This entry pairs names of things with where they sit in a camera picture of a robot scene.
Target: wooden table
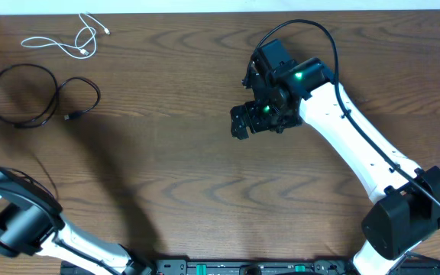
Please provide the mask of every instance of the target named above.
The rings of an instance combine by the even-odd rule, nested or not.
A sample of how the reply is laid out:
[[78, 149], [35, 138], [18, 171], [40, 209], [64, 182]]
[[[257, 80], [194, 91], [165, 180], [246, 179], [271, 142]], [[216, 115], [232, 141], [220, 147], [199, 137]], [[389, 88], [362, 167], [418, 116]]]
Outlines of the wooden table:
[[[303, 125], [284, 134], [230, 134], [229, 110], [252, 99], [241, 86], [255, 44], [292, 18], [324, 24], [340, 54], [341, 82], [358, 108], [422, 167], [440, 167], [440, 11], [98, 15], [98, 52], [74, 60], [25, 49], [44, 35], [72, 43], [75, 15], [0, 16], [0, 70], [37, 63], [70, 84], [47, 125], [0, 121], [0, 164], [56, 183], [66, 215], [107, 241], [150, 257], [299, 259], [351, 256], [364, 242], [371, 203], [328, 143]], [[333, 66], [323, 34], [293, 25], [277, 35], [303, 61]], [[52, 95], [48, 76], [19, 70], [0, 85], [9, 118], [35, 115]], [[440, 257], [440, 231], [419, 252]], [[59, 271], [60, 261], [0, 256], [0, 273]]]

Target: white cable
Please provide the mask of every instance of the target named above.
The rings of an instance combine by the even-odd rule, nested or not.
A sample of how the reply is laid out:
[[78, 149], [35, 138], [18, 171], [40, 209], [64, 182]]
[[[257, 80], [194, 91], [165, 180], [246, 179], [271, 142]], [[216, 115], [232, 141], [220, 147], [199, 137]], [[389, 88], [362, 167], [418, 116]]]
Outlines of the white cable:
[[[97, 24], [99, 24], [99, 25], [103, 28], [103, 31], [104, 31], [106, 34], [110, 35], [110, 30], [109, 30], [108, 28], [106, 28], [105, 25], [103, 25], [101, 22], [99, 22], [98, 20], [96, 20], [93, 16], [88, 15], [88, 14], [78, 14], [79, 19], [81, 19], [81, 21], [82, 21], [82, 23], [85, 25], [85, 27], [83, 27], [83, 28], [77, 33], [76, 38], [74, 39], [74, 46], [69, 45], [69, 44], [58, 43], [58, 42], [56, 42], [55, 40], [50, 39], [50, 38], [48, 38], [48, 37], [29, 37], [29, 38], [27, 38], [27, 39], [24, 39], [24, 40], [21, 42], [21, 46], [23, 46], [23, 47], [29, 47], [29, 48], [41, 48], [41, 47], [49, 47], [49, 46], [58, 46], [61, 50], [64, 51], [64, 53], [67, 53], [67, 54], [68, 54], [70, 57], [72, 57], [72, 58], [76, 58], [76, 59], [86, 59], [86, 58], [90, 58], [90, 57], [92, 57], [92, 56], [95, 54], [95, 52], [96, 52], [96, 48], [97, 48], [97, 46], [96, 46], [96, 29], [93, 28], [93, 27], [88, 26], [88, 24], [84, 21], [84, 19], [83, 19], [83, 17], [82, 17], [81, 15], [85, 15], [85, 16], [87, 16], [88, 18], [91, 18], [94, 22], [96, 22]], [[84, 44], [82, 44], [81, 46], [78, 46], [78, 45], [77, 45], [77, 41], [78, 41], [78, 39], [79, 39], [79, 36], [80, 36], [81, 33], [82, 33], [83, 31], [85, 31], [85, 30], [89, 31], [89, 33], [91, 34], [91, 37], [90, 37], [90, 38], [89, 38]], [[49, 44], [43, 44], [43, 45], [25, 45], [25, 44], [24, 44], [25, 42], [30, 41], [30, 40], [47, 40], [47, 41], [50, 41], [50, 42], [52, 42], [52, 43], [49, 43]], [[86, 49], [84, 49], [84, 47], [86, 47], [91, 41], [94, 43], [94, 48], [93, 48], [92, 52], [89, 53]], [[70, 53], [69, 50], [68, 50], [68, 48], [70, 48], [70, 49], [74, 49], [74, 50], [78, 50], [78, 51], [82, 54], [82, 57], [78, 57], [78, 56], [76, 56], [76, 55]]]

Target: black wire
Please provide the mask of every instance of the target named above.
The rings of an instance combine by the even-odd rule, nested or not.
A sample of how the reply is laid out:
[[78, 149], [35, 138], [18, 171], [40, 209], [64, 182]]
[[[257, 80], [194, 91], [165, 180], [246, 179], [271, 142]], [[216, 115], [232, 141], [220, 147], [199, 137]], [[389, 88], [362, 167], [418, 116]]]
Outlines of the black wire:
[[[351, 123], [351, 125], [354, 127], [354, 129], [361, 135], [361, 137], [390, 165], [391, 169], [396, 171], [397, 173], [399, 173], [401, 176], [403, 176], [403, 178], [405, 178], [406, 180], [408, 180], [412, 185], [414, 185], [414, 187], [416, 187], [420, 192], [424, 193], [425, 196], [427, 196], [429, 199], [431, 199], [439, 208], [440, 208], [440, 202], [431, 194], [429, 193], [427, 190], [425, 190], [423, 187], [421, 187], [419, 185], [419, 183], [417, 183], [409, 174], [407, 174], [405, 171], [403, 171], [400, 168], [400, 165], [394, 163], [384, 152], [383, 150], [381, 150], [375, 143], [374, 141], [371, 140], [370, 137], [367, 136], [366, 133], [364, 133], [364, 131], [359, 127], [358, 123], [356, 121], [354, 121], [354, 119], [351, 117], [351, 110], [347, 110], [344, 106], [344, 102], [342, 101], [341, 98], [341, 92], [339, 90], [339, 62], [338, 62], [338, 54], [337, 54], [337, 47], [335, 46], [335, 41], [334, 38], [332, 37], [332, 35], [330, 35], [330, 33], [328, 32], [328, 30], [323, 27], [322, 25], [320, 25], [317, 22], [314, 21], [310, 21], [310, 20], [305, 20], [305, 19], [294, 19], [294, 20], [290, 20], [290, 21], [286, 21], [282, 24], [280, 24], [279, 26], [275, 27], [272, 31], [270, 31], [269, 33], [267, 33], [263, 39], [259, 42], [259, 44], [256, 46], [256, 48], [254, 49], [254, 51], [260, 47], [264, 41], [266, 41], [266, 39], [273, 33], [275, 33], [276, 31], [278, 31], [279, 29], [281, 29], [282, 27], [287, 26], [288, 24], [292, 24], [292, 23], [303, 23], [303, 24], [310, 24], [312, 26], [316, 26], [318, 27], [320, 30], [322, 30], [324, 32], [324, 34], [327, 36], [327, 38], [330, 40], [330, 43], [332, 45], [332, 49], [334, 52], [334, 89], [335, 89], [335, 97], [337, 98], [337, 102], [339, 104], [339, 106], [341, 106], [341, 110], [342, 110], [342, 119], [347, 118], [349, 120], [349, 122]], [[244, 78], [244, 85], [246, 86], [248, 81], [249, 81], [249, 76], [250, 76], [250, 72], [251, 72], [251, 63], [249, 63], [249, 65], [247, 66], [247, 73], [246, 76]], [[429, 260], [432, 261], [436, 264], [440, 264], [440, 260], [438, 259], [434, 259], [431, 257], [427, 257], [427, 256], [423, 256], [421, 254], [417, 254], [411, 251], [408, 251], [406, 253], [407, 256], [409, 257], [417, 257], [423, 260]]]
[[[84, 77], [71, 77], [68, 80], [64, 81], [62, 84], [60, 84], [60, 86], [58, 86], [55, 75], [51, 71], [49, 71], [47, 68], [40, 66], [40, 65], [37, 65], [37, 64], [21, 63], [21, 64], [11, 65], [8, 68], [6, 68], [0, 72], [0, 79], [9, 70], [12, 70], [12, 69], [14, 69], [16, 67], [20, 67], [20, 66], [32, 66], [32, 67], [42, 69], [45, 72], [47, 72], [50, 75], [50, 77], [52, 77], [55, 92], [52, 96], [52, 99], [50, 99], [47, 107], [39, 115], [37, 115], [31, 119], [28, 119], [25, 121], [11, 121], [11, 120], [3, 117], [0, 113], [0, 120], [3, 122], [6, 122], [8, 124], [13, 125], [15, 128], [36, 128], [36, 127], [44, 126], [52, 118], [53, 114], [55, 114], [56, 110], [59, 107], [59, 97], [60, 97], [60, 92], [61, 92], [62, 88], [71, 80], [78, 79], [78, 80], [81, 80], [85, 83], [88, 83], [96, 91], [97, 99], [96, 99], [95, 104], [93, 104], [91, 107], [87, 108], [86, 110], [76, 111], [71, 114], [68, 114], [68, 116], [70, 116], [70, 119], [78, 118], [80, 115], [91, 111], [93, 108], [95, 108], [98, 105], [99, 100], [101, 99], [101, 92], [99, 90], [99, 87], [93, 81], [91, 81], [87, 78], [84, 78]], [[38, 122], [47, 113], [48, 113], [47, 117], [45, 117], [43, 121]]]
[[11, 170], [11, 171], [13, 171], [13, 172], [17, 172], [17, 173], [22, 174], [22, 175], [23, 175], [22, 178], [27, 179], [27, 180], [30, 180], [30, 183], [31, 183], [31, 184], [36, 184], [36, 185], [39, 186], [41, 189], [43, 189], [47, 194], [49, 194], [49, 195], [52, 197], [52, 199], [55, 199], [55, 197], [53, 196], [52, 192], [51, 192], [47, 187], [45, 187], [42, 183], [39, 183], [39, 182], [38, 182], [36, 179], [34, 179], [33, 177], [28, 176], [28, 174], [26, 174], [25, 172], [20, 171], [20, 170], [15, 169], [15, 168], [6, 168], [6, 170]]
[[58, 246], [60, 246], [61, 248], [69, 251], [70, 253], [76, 255], [77, 257], [81, 257], [84, 260], [88, 260], [88, 261], [96, 264], [97, 266], [104, 268], [106, 271], [108, 271], [111, 274], [114, 274], [114, 275], [120, 275], [121, 274], [118, 271], [112, 269], [107, 264], [105, 264], [105, 262], [103, 260], [96, 260], [95, 258], [90, 257], [90, 256], [82, 253], [81, 251], [78, 251], [77, 249], [74, 249], [74, 247], [70, 247], [69, 245], [67, 245], [62, 240], [55, 241], [54, 243], [57, 244]]

